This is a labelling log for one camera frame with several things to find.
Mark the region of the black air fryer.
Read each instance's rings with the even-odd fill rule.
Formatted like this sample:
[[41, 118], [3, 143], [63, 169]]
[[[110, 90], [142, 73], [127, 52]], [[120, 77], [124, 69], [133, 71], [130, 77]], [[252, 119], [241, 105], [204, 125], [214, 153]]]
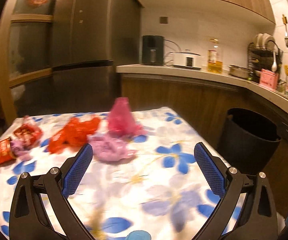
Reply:
[[164, 37], [159, 35], [143, 35], [142, 64], [150, 66], [164, 65]]

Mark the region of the white slow cooker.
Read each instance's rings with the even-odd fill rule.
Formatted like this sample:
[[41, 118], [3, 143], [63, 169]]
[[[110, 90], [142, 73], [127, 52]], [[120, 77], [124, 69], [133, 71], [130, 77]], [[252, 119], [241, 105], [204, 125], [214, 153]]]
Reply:
[[173, 54], [173, 66], [179, 68], [201, 70], [201, 55], [191, 51]]

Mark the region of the red paper cup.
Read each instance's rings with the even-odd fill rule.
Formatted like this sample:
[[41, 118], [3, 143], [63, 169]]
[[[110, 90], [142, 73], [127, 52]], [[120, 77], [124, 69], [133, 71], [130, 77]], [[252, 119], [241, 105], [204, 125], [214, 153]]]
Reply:
[[0, 141], [0, 164], [16, 159], [15, 155], [11, 150], [10, 142], [10, 138], [6, 138]]

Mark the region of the red plastic bag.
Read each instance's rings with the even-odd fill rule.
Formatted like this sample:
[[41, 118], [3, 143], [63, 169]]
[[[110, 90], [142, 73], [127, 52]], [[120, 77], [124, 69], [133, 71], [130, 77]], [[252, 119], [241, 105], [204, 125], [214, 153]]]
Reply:
[[50, 138], [47, 150], [54, 154], [62, 152], [66, 147], [83, 146], [88, 142], [88, 136], [98, 130], [100, 123], [101, 119], [98, 117], [88, 121], [70, 118], [69, 122]]

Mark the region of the steel bowl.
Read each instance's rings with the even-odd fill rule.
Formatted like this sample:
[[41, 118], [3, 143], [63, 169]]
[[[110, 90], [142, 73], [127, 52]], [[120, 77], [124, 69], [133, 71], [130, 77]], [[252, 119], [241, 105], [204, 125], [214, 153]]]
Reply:
[[230, 76], [234, 76], [234, 77], [238, 77], [241, 79], [245, 79], [247, 80], [250, 76], [250, 70], [248, 68], [244, 68], [244, 67], [240, 67], [240, 66], [236, 66], [236, 65], [229, 65], [229, 75]]

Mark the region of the black trash bin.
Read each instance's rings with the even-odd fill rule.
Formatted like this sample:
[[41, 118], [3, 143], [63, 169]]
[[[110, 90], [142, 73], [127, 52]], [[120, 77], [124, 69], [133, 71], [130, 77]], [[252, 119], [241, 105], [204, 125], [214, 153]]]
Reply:
[[241, 173], [261, 172], [279, 146], [277, 126], [267, 117], [243, 108], [231, 108], [216, 151]]

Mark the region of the red snack wrapper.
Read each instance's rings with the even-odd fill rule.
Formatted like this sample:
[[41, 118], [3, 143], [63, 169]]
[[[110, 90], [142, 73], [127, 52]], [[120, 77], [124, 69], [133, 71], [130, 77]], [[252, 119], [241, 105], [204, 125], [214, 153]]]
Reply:
[[35, 120], [30, 116], [25, 116], [22, 120], [21, 126], [19, 126], [13, 132], [13, 135], [23, 142], [24, 146], [33, 148], [38, 145], [42, 138], [43, 131], [36, 124]]

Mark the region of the lilac plastic bag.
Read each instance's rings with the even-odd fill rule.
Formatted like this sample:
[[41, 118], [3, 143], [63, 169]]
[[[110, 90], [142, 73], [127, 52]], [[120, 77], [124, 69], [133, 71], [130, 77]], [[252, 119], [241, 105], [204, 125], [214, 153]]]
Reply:
[[99, 161], [118, 162], [136, 156], [137, 150], [129, 149], [125, 141], [109, 134], [89, 135], [87, 138], [93, 155]]

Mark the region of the wooden lower cabinets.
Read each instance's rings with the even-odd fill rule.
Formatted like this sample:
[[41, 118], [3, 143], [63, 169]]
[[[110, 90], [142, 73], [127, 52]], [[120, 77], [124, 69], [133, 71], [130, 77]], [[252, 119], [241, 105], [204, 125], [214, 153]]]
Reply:
[[224, 135], [227, 111], [243, 108], [257, 112], [277, 126], [279, 146], [264, 167], [277, 211], [288, 215], [288, 112], [271, 99], [246, 88], [213, 81], [165, 75], [121, 74], [121, 95], [134, 111], [169, 107], [187, 121], [215, 150]]

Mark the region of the wooden glass door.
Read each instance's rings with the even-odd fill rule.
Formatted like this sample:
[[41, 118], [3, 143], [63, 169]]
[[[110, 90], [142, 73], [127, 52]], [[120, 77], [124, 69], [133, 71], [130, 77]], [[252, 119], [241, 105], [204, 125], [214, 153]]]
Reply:
[[0, 17], [0, 103], [7, 124], [18, 116], [16, 88], [49, 77], [56, 0], [6, 0]]

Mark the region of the cooking oil bottle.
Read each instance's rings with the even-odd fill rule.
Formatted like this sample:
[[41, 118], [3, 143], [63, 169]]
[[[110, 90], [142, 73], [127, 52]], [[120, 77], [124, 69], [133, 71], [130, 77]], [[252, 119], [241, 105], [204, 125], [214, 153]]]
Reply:
[[213, 73], [222, 73], [222, 52], [217, 38], [210, 38], [207, 53], [207, 70]]

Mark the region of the dark steel refrigerator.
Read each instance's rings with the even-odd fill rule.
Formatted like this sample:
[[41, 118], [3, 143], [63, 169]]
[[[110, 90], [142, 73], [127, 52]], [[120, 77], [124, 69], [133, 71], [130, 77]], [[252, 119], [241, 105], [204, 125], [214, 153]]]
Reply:
[[121, 94], [117, 66], [139, 61], [136, 0], [56, 0], [51, 38], [57, 113], [109, 110]]

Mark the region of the hanging spatula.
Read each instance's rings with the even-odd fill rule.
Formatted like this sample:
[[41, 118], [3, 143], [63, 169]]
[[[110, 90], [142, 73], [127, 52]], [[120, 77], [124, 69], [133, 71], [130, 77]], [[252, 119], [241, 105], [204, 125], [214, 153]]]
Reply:
[[282, 15], [282, 20], [285, 27], [285, 37], [284, 37], [285, 45], [288, 48], [288, 28], [287, 28], [288, 20], [284, 14]]

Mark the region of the wall socket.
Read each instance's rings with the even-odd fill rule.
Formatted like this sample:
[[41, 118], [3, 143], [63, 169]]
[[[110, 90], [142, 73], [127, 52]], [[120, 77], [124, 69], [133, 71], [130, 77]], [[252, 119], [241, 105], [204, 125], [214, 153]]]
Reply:
[[159, 23], [160, 24], [168, 24], [168, 17], [167, 16], [159, 17]]

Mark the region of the black dish rack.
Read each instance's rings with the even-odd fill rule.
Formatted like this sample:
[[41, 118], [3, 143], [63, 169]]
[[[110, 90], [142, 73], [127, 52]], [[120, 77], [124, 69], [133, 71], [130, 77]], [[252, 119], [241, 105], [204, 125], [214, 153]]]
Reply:
[[267, 33], [259, 33], [247, 47], [247, 68], [250, 70], [249, 80], [259, 83], [260, 72], [272, 70], [277, 64], [277, 73], [280, 73], [283, 51], [277, 46], [275, 38]]

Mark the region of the pink plastic bag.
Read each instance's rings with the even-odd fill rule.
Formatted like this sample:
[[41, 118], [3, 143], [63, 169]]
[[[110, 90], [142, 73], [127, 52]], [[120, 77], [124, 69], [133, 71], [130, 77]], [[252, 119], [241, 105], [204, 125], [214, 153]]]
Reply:
[[128, 98], [116, 98], [108, 117], [108, 132], [117, 137], [136, 137], [146, 132], [137, 124], [130, 110]]

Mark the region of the pink utensil holder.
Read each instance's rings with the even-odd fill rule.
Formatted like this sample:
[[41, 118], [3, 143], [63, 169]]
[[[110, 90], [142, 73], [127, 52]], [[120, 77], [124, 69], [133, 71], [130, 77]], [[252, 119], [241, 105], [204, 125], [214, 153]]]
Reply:
[[262, 69], [260, 72], [259, 85], [270, 90], [276, 90], [278, 79], [278, 73]]

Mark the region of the blue floral tablecloth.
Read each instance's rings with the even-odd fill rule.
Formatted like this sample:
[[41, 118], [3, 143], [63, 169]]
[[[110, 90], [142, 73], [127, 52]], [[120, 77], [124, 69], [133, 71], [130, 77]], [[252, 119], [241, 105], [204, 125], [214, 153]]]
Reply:
[[[82, 148], [66, 147], [60, 153], [47, 150], [50, 138], [70, 118], [101, 119], [93, 135], [109, 134], [108, 113], [67, 113], [32, 116], [43, 131], [36, 147], [28, 148], [13, 132], [22, 124], [16, 119], [0, 141], [11, 139], [16, 159], [0, 164], [0, 239], [10, 239], [9, 218], [13, 195], [23, 172], [31, 176], [61, 167]], [[185, 120], [168, 107], [133, 113], [145, 135], [119, 138], [132, 159], [99, 161], [93, 155], [76, 192], [68, 202], [93, 239], [194, 239], [219, 203], [194, 157], [202, 142], [227, 167], [218, 154]], [[46, 194], [44, 207], [56, 232], [64, 233]]]

